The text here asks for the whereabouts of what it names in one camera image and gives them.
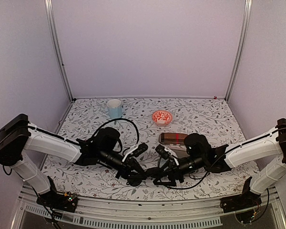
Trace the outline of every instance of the bowl of food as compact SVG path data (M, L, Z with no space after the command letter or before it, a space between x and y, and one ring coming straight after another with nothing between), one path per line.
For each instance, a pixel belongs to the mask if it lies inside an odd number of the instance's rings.
M173 116L168 111L155 111L153 113L153 121L160 126L168 125L173 120Z

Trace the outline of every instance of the metal frame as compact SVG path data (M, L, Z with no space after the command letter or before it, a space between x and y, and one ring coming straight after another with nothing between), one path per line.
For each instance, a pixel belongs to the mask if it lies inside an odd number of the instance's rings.
M61 49L60 49L59 42L58 42L58 36L57 36L53 7L52 7L52 0L45 0L45 5L46 5L46 12L47 12L49 28L50 28L50 32L52 35L53 46L55 49L55 54L56 54L59 70L61 72L62 82L63 82L64 88L65 88L66 94L68 96L68 99L71 102L71 101L73 101L73 95L72 95L70 84L69 84L69 81L67 78L66 70L65 70L65 67L63 64Z
M249 27L249 22L250 22L251 6L252 6L252 0L246 0L245 1L244 16L243 16L243 25L242 25L241 35L240 35L238 49L237 49L237 53L236 53L236 58L234 61L229 86L228 86L227 92L225 94L225 100L227 102L229 102L231 99L233 87L234 87L234 84L236 81L239 65L241 62L243 49L244 49L244 45L245 45L245 40L246 40L246 36L247 36L247 31L248 31L248 27Z
M269 203L274 208L277 225L280 229L286 229L286 218L275 187L269 188ZM219 207L220 198L178 200L178 201L122 201L114 199L79 197L78 207L75 213L64 212L60 221L79 226L92 228L109 228L105 224L111 224L110 228L138 228L151 229L154 226L159 229L172 229L169 225L184 225L199 222L217 221L221 224L220 217L249 210L243 209L236 212L224 213ZM267 193L262 195L262 205L267 202ZM36 204L36 196L30 186L24 185L18 199L18 216L13 221L12 229L19 229L24 211L40 216L49 217L42 206Z

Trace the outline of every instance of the light blue cup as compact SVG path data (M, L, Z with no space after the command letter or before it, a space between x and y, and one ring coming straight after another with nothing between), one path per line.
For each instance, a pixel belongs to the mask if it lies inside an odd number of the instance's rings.
M122 101L118 99L111 99L107 102L108 114L111 119L122 117Z

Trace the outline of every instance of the floral pattern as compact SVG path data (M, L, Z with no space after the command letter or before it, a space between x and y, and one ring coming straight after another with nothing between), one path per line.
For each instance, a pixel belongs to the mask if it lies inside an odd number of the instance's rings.
M64 121L59 134L71 140L88 139L104 122L109 120L106 102L109 99L79 99L73 105ZM121 99L123 117L131 119L140 131L140 142L149 149L137 160L144 169L155 167L159 159L155 147L163 132L200 133L207 137L212 146L235 144L245 138L224 100L217 99ZM166 110L173 115L168 126L157 126L152 114L157 110ZM123 147L132 146L136 134L130 123L120 121L108 124L119 130ZM155 186L151 179L143 181L138 187L127 185L127 181L115 178L116 171L100 165L81 167L62 158L48 156L43 173L51 176L59 191L77 192L81 196L121 200L183 200L211 198L240 193L244 181L258 172L254 161L244 163L229 172L210 174L193 189L172 190ZM203 176L199 169L179 187L189 187L197 181L192 178Z

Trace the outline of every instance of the red bowl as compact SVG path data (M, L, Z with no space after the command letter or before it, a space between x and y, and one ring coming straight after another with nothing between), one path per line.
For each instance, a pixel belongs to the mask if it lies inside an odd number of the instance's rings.
M153 121L157 125L168 125L173 120L173 116L168 111L156 111L153 113Z

